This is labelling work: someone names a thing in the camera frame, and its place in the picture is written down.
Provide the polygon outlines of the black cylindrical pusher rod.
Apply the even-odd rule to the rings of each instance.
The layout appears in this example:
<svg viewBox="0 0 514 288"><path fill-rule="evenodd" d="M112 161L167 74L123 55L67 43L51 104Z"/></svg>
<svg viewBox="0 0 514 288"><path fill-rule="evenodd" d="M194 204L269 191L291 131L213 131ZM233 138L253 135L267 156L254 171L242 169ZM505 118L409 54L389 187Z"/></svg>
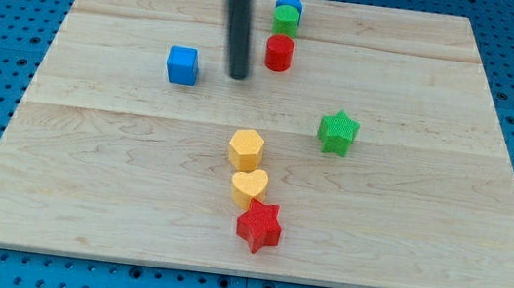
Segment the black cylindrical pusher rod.
<svg viewBox="0 0 514 288"><path fill-rule="evenodd" d="M252 0L226 0L228 76L237 81L249 77L251 63Z"/></svg>

